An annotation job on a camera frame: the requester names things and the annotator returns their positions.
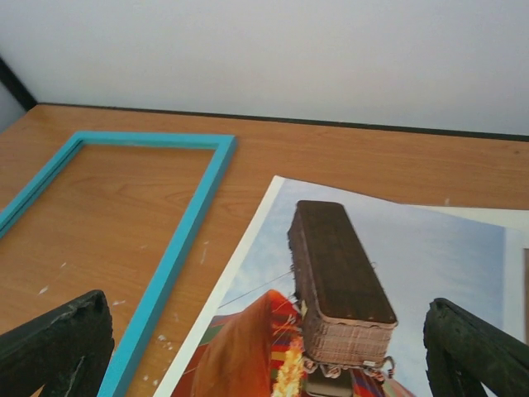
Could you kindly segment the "blue wooden picture frame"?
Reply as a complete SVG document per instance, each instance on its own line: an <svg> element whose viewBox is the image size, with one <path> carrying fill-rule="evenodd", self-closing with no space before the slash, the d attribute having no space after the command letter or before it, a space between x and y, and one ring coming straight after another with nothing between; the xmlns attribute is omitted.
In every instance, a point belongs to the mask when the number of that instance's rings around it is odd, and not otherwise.
<svg viewBox="0 0 529 397"><path fill-rule="evenodd" d="M100 396L123 396L236 149L230 135L76 132L1 212L1 234L15 224L83 145L176 147L213 155L102 378Z"/></svg>

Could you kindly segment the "hot air balloon photo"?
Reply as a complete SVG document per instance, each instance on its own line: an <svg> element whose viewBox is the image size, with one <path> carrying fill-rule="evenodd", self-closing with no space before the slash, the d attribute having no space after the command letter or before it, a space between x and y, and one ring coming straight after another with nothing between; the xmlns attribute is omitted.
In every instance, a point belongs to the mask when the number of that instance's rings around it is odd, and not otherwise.
<svg viewBox="0 0 529 397"><path fill-rule="evenodd" d="M434 396L430 303L504 331L504 242L497 225L276 176L156 394Z"/></svg>

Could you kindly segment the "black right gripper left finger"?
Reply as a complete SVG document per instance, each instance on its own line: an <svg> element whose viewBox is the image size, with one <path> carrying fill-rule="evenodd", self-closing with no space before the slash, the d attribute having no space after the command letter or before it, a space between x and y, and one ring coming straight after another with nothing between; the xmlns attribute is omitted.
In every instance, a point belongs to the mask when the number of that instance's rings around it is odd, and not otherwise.
<svg viewBox="0 0 529 397"><path fill-rule="evenodd" d="M2 396L95 396L115 341L100 289L1 335Z"/></svg>

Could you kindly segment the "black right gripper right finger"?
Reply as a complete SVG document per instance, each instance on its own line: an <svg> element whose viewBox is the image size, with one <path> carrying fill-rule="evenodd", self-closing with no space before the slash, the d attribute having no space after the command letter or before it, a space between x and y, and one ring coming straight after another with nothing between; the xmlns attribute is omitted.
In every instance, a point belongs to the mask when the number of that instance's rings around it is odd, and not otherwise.
<svg viewBox="0 0 529 397"><path fill-rule="evenodd" d="M434 396L528 395L528 345L448 299L430 303L423 343Z"/></svg>

